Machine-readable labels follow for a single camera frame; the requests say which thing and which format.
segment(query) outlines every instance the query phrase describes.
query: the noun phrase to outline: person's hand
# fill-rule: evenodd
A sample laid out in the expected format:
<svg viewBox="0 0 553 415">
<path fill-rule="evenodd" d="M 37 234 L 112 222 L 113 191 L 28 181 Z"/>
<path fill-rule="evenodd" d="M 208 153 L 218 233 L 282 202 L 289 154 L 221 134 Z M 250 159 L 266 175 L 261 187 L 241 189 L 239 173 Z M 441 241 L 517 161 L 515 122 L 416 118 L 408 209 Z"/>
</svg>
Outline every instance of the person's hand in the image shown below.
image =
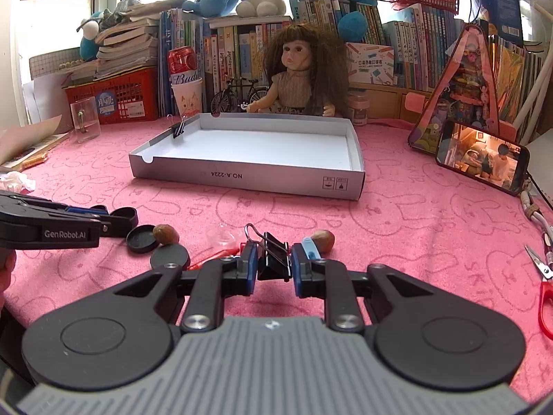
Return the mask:
<svg viewBox="0 0 553 415">
<path fill-rule="evenodd" d="M 12 271 L 16 267 L 16 252 L 12 251 L 8 255 L 5 264 L 0 264 L 0 309 L 4 307 L 4 291 L 12 283 Z"/>
<path fill-rule="evenodd" d="M 335 113 L 336 107 L 332 103 L 327 104 L 325 107 L 323 107 L 323 117 L 333 117 Z"/>
<path fill-rule="evenodd" d="M 248 104 L 247 108 L 245 109 L 245 111 L 249 113 L 255 113 L 258 110 L 259 110 L 259 104 L 256 101 Z"/>
</svg>

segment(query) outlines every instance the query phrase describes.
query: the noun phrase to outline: gray gripper base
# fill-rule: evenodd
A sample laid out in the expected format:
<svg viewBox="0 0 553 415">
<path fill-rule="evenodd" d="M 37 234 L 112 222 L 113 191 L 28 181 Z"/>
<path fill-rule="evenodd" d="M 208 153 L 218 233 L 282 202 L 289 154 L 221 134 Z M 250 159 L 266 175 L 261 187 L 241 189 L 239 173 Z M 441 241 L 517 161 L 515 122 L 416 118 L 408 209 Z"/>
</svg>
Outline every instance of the gray gripper base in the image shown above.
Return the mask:
<svg viewBox="0 0 553 415">
<path fill-rule="evenodd" d="M 385 368 L 356 334 L 317 317 L 228 317 L 186 334 L 169 359 L 129 386 L 72 393 L 37 386 L 27 415 L 510 415 L 526 404 L 507 385 L 471 394 L 424 389 Z"/>
</svg>

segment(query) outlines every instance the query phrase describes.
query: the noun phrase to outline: white cardboard tray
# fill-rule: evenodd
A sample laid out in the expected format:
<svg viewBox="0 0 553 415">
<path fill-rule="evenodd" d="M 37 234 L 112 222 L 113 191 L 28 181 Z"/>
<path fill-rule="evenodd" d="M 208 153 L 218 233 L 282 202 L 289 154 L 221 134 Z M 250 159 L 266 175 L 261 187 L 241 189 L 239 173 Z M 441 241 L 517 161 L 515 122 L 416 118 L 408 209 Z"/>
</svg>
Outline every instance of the white cardboard tray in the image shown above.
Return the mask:
<svg viewBox="0 0 553 415">
<path fill-rule="evenodd" d="M 275 114 L 198 114 L 129 153 L 135 177 L 358 200 L 365 177 L 351 122 Z"/>
</svg>

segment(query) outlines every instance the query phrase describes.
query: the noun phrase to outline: scissors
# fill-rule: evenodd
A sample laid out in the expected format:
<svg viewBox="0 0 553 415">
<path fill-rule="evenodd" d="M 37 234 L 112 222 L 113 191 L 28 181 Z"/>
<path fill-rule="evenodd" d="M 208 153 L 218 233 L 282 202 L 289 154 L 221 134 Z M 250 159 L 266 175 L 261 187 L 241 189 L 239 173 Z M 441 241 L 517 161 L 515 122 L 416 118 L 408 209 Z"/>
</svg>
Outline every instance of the scissors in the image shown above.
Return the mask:
<svg viewBox="0 0 553 415">
<path fill-rule="evenodd" d="M 546 262 L 544 263 L 540 257 L 534 252 L 532 248 L 526 245 L 526 252 L 534 262 L 534 265 L 540 270 L 543 275 L 543 279 L 540 284 L 540 299 L 537 307 L 537 322 L 540 325 L 541 331 L 551 340 L 553 340 L 553 332 L 549 330 L 544 321 L 544 302 L 551 300 L 553 302 L 553 248 L 551 246 L 551 239 L 546 232 L 542 233 L 542 240 L 544 242 L 544 250 L 546 255 Z"/>
</svg>

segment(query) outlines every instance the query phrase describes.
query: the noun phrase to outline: doll sweater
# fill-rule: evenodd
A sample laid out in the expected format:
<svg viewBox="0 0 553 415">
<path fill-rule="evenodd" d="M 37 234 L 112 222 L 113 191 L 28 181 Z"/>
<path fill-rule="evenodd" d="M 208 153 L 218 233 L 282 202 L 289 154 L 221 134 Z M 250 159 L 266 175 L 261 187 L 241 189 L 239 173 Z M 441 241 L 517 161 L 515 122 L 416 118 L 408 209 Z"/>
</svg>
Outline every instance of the doll sweater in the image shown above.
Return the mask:
<svg viewBox="0 0 553 415">
<path fill-rule="evenodd" d="M 273 82 L 278 85 L 278 101 L 289 108 L 304 108 L 311 96 L 310 70 L 277 73 Z"/>
</svg>

